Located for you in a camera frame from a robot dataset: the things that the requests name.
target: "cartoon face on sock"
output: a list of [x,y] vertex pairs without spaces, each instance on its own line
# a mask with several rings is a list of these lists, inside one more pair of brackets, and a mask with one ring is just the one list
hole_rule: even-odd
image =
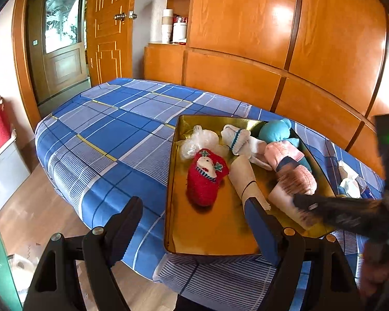
[[213,179],[216,178],[216,171],[211,158],[200,157],[196,162],[196,166],[204,171],[209,177]]

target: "white bin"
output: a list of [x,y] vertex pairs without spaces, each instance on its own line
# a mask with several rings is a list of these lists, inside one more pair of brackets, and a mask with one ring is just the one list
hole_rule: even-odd
[[30,175],[16,146],[16,131],[0,148],[0,209]]

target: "white wall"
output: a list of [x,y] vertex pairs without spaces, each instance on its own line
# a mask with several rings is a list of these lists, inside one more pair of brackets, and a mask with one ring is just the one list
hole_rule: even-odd
[[15,0],[9,0],[0,12],[0,95],[4,108],[17,132],[17,145],[23,148],[34,139],[20,96],[13,56],[11,21]]
[[138,18],[133,23],[133,78],[144,78],[144,47],[153,41],[152,33],[160,31],[161,40],[161,16],[166,5],[167,0],[135,0]]

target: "open door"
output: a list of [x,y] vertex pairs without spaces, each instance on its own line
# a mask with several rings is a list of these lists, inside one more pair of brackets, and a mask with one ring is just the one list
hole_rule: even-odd
[[88,0],[87,56],[92,86],[132,77],[133,10],[134,0]]

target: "blue plaid bedsheet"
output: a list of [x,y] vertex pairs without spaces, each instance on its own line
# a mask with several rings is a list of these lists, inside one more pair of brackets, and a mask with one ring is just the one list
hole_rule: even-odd
[[[134,271],[216,310],[256,310],[275,268],[261,256],[227,263],[197,263],[163,246],[168,165],[181,114],[239,116],[268,121],[280,116],[231,98],[175,84],[119,78],[87,90],[55,110],[36,128],[40,163],[57,193],[89,227],[108,219],[136,195],[141,222],[123,261]],[[324,136],[293,122],[336,193],[343,160],[380,197],[382,180]],[[358,279],[362,238],[335,232]],[[293,307],[299,309],[309,272],[303,265]]]

